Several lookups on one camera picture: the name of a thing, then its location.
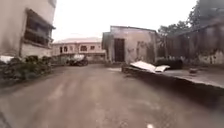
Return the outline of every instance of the tree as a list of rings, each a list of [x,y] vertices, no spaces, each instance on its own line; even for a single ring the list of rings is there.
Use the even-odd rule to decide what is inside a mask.
[[[187,30],[188,28],[189,26],[187,22],[179,21],[177,24],[171,24],[169,26],[161,26],[158,32],[162,36],[169,36]]]
[[[192,25],[199,25],[224,14],[223,0],[198,0],[190,12],[188,22]]]

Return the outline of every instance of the sky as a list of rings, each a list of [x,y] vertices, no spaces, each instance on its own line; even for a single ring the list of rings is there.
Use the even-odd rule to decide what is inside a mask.
[[[111,25],[158,30],[185,21],[196,0],[57,0],[53,38],[102,37]]]

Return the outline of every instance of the bush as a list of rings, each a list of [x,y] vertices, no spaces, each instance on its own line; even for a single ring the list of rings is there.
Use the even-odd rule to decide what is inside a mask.
[[[0,66],[5,65],[6,63],[0,60]]]
[[[46,57],[28,56],[25,61],[19,58],[12,59],[2,71],[2,77],[7,80],[24,81],[37,78],[51,71],[50,61]]]

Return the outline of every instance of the vegetation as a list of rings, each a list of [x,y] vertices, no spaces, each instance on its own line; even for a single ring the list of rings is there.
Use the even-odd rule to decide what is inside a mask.
[[[25,81],[37,78],[51,71],[50,58],[28,56],[25,60],[12,59],[9,63],[2,65],[1,76],[5,80]]]
[[[195,25],[203,24],[215,17],[224,15],[223,0],[198,0],[197,4],[192,8],[187,21],[179,21],[177,24],[169,26],[161,26],[158,30],[161,36],[169,36]]]
[[[198,0],[188,17],[192,26],[205,23],[224,14],[223,0]]]
[[[162,36],[169,36],[187,30],[188,28],[189,26],[187,22],[179,21],[177,24],[171,24],[169,26],[161,26],[158,32]]]

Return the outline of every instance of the building facade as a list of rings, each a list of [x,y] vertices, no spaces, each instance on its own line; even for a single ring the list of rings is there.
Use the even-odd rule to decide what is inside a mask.
[[[73,38],[54,42],[51,45],[52,56],[72,57],[75,54],[84,54],[89,61],[103,61],[105,50],[99,38]]]
[[[156,40],[155,30],[111,26],[110,32],[103,33],[103,48],[111,63],[138,60],[153,63],[157,53]]]
[[[50,56],[56,0],[1,0],[0,55]]]

